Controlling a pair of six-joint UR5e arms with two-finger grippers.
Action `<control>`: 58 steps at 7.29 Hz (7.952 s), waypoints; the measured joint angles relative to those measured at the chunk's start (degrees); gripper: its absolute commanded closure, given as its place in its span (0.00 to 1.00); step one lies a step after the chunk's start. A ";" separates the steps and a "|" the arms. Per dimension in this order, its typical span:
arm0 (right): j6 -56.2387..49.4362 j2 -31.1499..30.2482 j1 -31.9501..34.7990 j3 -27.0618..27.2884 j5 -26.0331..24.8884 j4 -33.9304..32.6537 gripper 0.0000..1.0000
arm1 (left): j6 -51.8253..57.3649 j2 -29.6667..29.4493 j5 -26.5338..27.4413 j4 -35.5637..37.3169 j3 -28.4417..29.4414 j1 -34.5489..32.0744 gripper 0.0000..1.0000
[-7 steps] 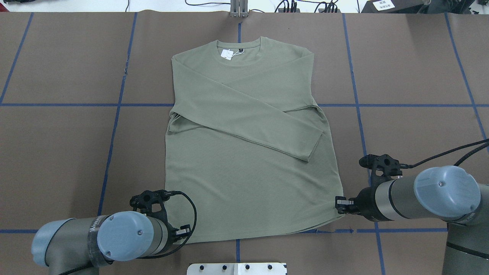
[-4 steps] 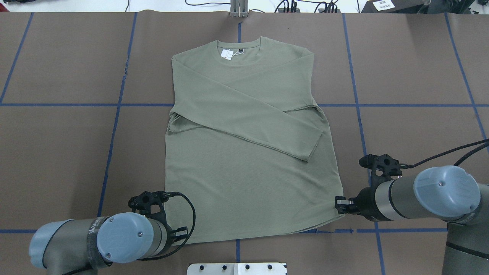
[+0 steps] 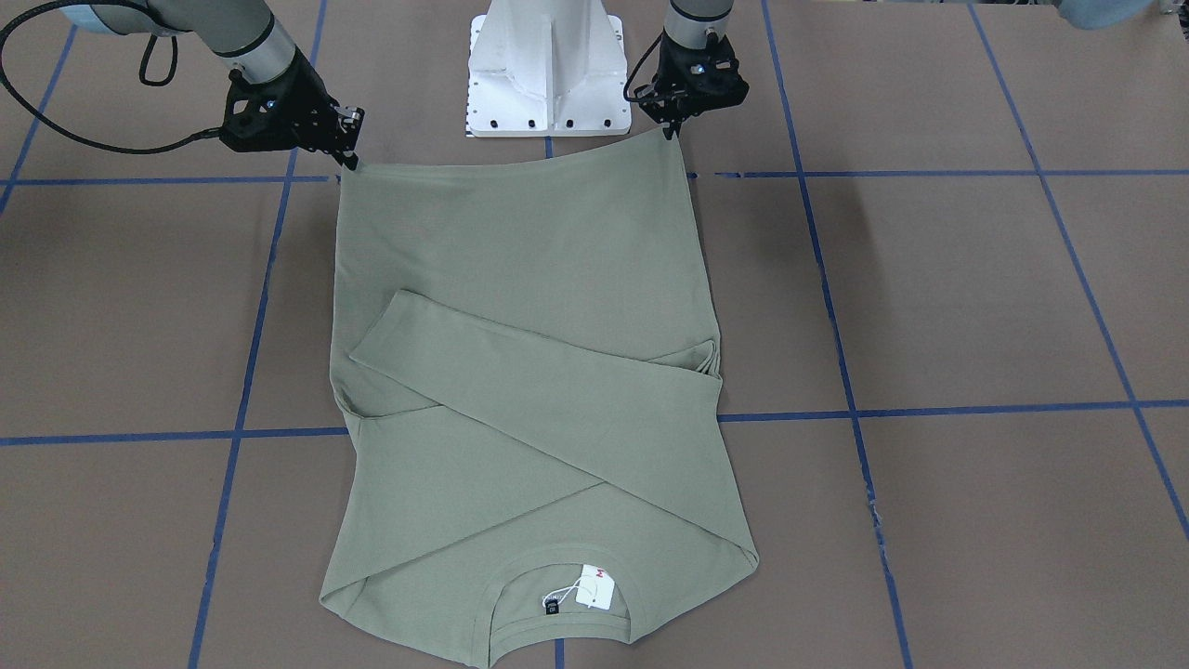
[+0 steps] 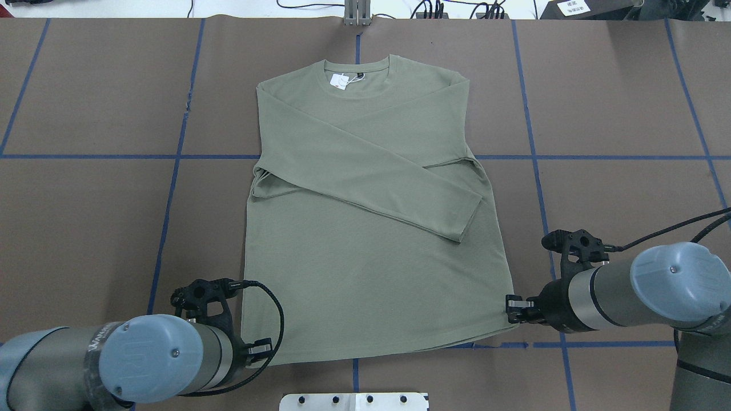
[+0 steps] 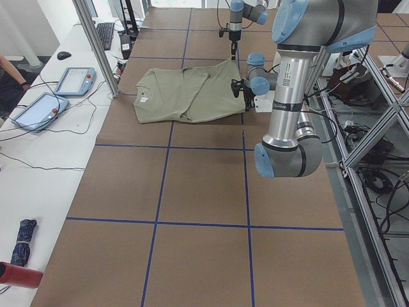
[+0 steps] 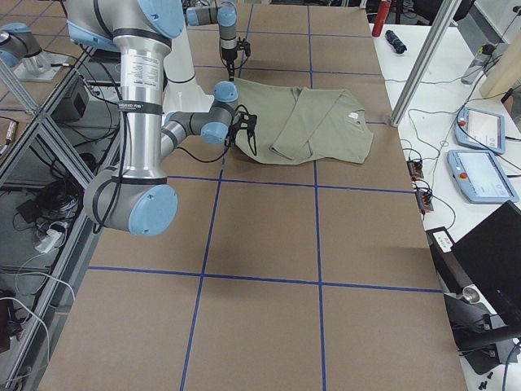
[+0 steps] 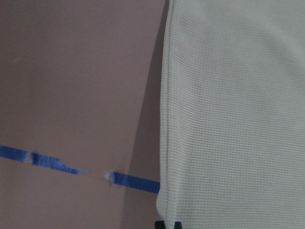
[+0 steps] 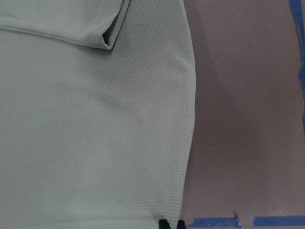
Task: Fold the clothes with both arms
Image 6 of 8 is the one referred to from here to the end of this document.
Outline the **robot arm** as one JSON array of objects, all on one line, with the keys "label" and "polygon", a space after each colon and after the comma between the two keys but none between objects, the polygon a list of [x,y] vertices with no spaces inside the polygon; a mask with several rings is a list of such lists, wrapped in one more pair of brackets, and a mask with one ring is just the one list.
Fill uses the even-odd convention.
[{"label": "robot arm", "polygon": [[161,161],[190,136],[231,147],[239,131],[254,144],[256,116],[239,102],[232,79],[205,94],[195,78],[187,28],[215,24],[233,75],[249,45],[236,33],[233,1],[184,7],[179,1],[71,1],[71,39],[120,55],[120,160],[97,174],[83,204],[99,227],[153,236],[177,213],[177,193]]},{"label": "robot arm", "polygon": [[237,34],[238,10],[236,1],[216,1],[208,5],[186,9],[186,22],[190,26],[218,25],[220,59],[229,81],[234,81],[236,70],[250,58],[251,44]]}]

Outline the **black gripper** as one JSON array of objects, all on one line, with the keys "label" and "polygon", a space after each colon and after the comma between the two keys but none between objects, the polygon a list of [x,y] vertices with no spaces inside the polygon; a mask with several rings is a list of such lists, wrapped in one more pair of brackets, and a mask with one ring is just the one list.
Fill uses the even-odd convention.
[{"label": "black gripper", "polygon": [[234,118],[229,127],[228,134],[225,137],[225,150],[236,144],[236,138],[239,131],[244,130],[247,135],[247,144],[254,156],[257,155],[256,145],[256,128],[257,115],[248,111],[245,106],[238,106],[235,109]]},{"label": "black gripper", "polygon": [[[241,68],[251,56],[251,44],[245,38],[236,37],[231,40],[220,39],[221,48],[221,62],[225,65],[228,72],[229,81],[234,81],[234,69]],[[235,61],[239,57],[239,52],[242,51],[245,55],[245,59],[239,66],[235,64]]]}]

